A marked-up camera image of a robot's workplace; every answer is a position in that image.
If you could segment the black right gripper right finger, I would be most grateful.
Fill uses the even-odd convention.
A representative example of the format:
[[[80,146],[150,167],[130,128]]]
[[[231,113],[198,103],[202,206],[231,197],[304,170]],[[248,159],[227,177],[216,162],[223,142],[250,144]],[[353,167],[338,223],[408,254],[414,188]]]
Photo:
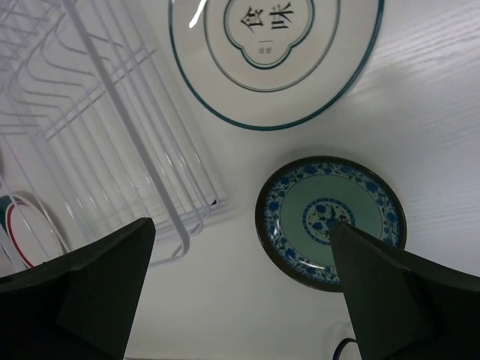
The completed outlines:
[[[363,359],[478,359],[479,278],[344,222],[331,249]]]

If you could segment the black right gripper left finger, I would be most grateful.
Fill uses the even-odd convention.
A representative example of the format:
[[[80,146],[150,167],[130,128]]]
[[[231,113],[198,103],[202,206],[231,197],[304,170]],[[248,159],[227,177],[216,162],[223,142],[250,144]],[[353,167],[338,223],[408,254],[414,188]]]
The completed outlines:
[[[2,359],[123,359],[155,241],[141,217],[1,278]]]

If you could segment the white plate green red rim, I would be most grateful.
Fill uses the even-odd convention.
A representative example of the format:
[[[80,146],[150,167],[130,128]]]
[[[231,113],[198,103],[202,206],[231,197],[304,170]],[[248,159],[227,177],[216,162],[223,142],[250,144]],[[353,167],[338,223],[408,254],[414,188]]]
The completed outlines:
[[[39,266],[70,251],[62,225],[33,193],[1,196],[1,250],[13,272]]]

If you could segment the small blue floral plate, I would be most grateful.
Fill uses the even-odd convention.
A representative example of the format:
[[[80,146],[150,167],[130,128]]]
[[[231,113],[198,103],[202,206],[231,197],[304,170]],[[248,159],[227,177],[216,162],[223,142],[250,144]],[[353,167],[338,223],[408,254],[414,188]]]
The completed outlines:
[[[392,188],[374,171],[333,156],[310,156],[276,170],[262,186],[255,227],[269,259],[289,278],[339,293],[330,232],[338,221],[396,248],[407,242],[407,220]]]

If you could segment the large white teal-rimmed plate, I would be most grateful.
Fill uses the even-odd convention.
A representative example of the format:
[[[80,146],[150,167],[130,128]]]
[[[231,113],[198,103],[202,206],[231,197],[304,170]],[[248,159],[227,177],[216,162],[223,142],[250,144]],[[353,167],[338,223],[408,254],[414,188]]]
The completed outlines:
[[[277,131],[353,87],[384,10],[383,1],[171,1],[169,40],[185,85],[210,113]]]

